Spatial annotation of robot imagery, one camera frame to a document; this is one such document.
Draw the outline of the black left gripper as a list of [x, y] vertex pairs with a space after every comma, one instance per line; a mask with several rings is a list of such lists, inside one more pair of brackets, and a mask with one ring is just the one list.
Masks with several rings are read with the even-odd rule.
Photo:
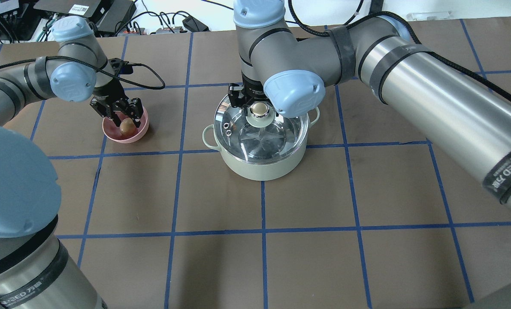
[[120, 127], [125, 115], [132, 119], [136, 128], [139, 128], [144, 114], [140, 98], [129, 99], [125, 92], [120, 91], [104, 92], [96, 88], [89, 105], [101, 117], [110, 119], [116, 128]]

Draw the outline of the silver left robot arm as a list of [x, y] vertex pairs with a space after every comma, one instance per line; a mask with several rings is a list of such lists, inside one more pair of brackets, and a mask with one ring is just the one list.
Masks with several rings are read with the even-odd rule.
[[117, 134], [134, 142], [148, 129], [139, 98], [118, 77], [124, 61], [109, 59], [80, 16], [51, 28], [55, 58], [0, 68], [0, 309], [106, 309], [107, 304], [55, 236], [61, 187], [43, 151], [4, 125], [30, 103], [58, 97], [91, 106]]

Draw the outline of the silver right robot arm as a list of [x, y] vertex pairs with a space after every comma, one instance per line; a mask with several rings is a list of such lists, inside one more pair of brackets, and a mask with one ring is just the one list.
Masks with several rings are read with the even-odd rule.
[[325, 88], [352, 77], [420, 129], [511, 210], [511, 94], [431, 51], [406, 21], [377, 12], [298, 41], [282, 0], [236, 0], [243, 61], [241, 106], [267, 99], [283, 117], [304, 115]]

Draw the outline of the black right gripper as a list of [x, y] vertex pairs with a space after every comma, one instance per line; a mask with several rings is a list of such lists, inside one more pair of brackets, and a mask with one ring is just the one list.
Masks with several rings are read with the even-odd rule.
[[228, 84], [227, 98], [233, 108], [247, 108], [256, 102], [266, 102], [261, 83]]

